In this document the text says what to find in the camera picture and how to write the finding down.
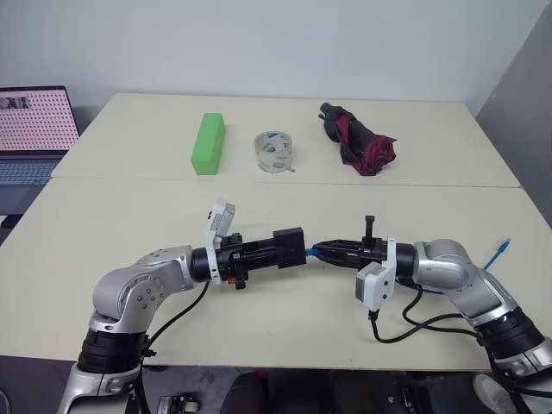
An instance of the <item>gray wall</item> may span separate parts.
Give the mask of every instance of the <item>gray wall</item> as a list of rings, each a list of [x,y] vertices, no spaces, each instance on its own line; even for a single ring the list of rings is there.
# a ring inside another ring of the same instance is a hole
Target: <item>gray wall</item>
[[[477,121],[552,227],[552,5]]]
[[[466,102],[477,113],[547,0],[0,0],[0,85]]]

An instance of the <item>table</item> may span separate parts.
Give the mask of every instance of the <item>table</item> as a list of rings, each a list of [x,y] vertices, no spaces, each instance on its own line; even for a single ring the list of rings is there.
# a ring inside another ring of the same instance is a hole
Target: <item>table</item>
[[[397,159],[375,177],[344,166],[318,119],[324,99],[116,94],[60,162],[54,177],[201,179],[306,184],[477,185],[518,181],[463,103],[330,100],[377,134],[396,138]],[[190,158],[204,112],[227,125],[216,177],[196,176]],[[257,167],[253,140],[290,135],[295,173]]]
[[[207,212],[218,197],[236,205],[232,231],[241,232],[244,241],[298,225],[307,246],[337,237],[360,240],[364,216],[374,214],[374,235],[394,235],[401,242],[454,238],[475,263],[484,264],[509,236],[511,246],[491,270],[539,329],[552,332],[552,236],[521,189],[57,178],[0,248],[0,354],[76,359],[97,281],[158,248],[202,247]],[[199,289],[172,295],[150,332],[198,294]],[[380,313],[382,336],[406,329],[400,311],[413,296],[398,286]],[[413,316],[452,310],[446,298],[426,295]],[[354,271],[314,258],[303,267],[253,271],[243,291],[212,286],[155,349],[153,364],[488,367],[470,337],[424,331],[403,342],[377,343],[366,309],[354,299]]]

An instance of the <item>laptop keyboard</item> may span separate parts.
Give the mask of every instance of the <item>laptop keyboard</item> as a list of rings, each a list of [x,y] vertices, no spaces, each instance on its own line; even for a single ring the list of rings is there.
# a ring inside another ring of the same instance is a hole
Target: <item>laptop keyboard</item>
[[[55,162],[0,162],[0,185],[44,185]]]

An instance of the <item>laptop screen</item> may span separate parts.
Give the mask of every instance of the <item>laptop screen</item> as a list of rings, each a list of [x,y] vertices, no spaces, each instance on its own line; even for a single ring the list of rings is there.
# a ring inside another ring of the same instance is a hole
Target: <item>laptop screen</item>
[[[66,151],[77,139],[63,86],[0,89],[0,152]]]

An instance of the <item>laptop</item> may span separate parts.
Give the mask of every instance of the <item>laptop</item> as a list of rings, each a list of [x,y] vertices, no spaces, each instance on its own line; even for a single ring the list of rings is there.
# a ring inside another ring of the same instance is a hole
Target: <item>laptop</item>
[[[23,214],[77,139],[64,86],[0,88],[0,216]]]

